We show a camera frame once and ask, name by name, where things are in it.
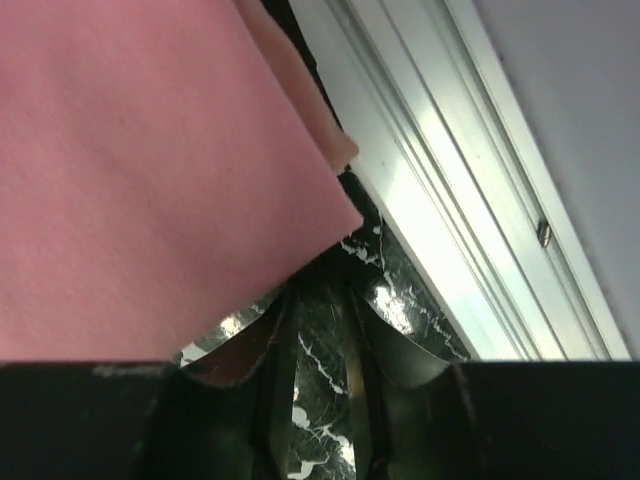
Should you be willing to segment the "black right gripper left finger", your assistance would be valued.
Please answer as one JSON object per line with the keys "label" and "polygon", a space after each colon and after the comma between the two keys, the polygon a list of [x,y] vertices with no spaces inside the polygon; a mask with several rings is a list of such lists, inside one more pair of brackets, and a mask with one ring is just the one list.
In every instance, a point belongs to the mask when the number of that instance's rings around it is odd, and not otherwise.
{"label": "black right gripper left finger", "polygon": [[5,479],[282,479],[295,378],[295,289],[186,367],[6,363]]}

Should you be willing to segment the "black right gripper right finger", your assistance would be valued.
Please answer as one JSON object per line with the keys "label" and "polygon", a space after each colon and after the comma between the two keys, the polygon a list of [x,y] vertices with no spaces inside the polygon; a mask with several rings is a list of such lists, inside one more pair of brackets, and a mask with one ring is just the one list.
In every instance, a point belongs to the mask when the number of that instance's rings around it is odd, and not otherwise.
{"label": "black right gripper right finger", "polygon": [[344,300],[361,479],[635,479],[635,361],[445,362]]}

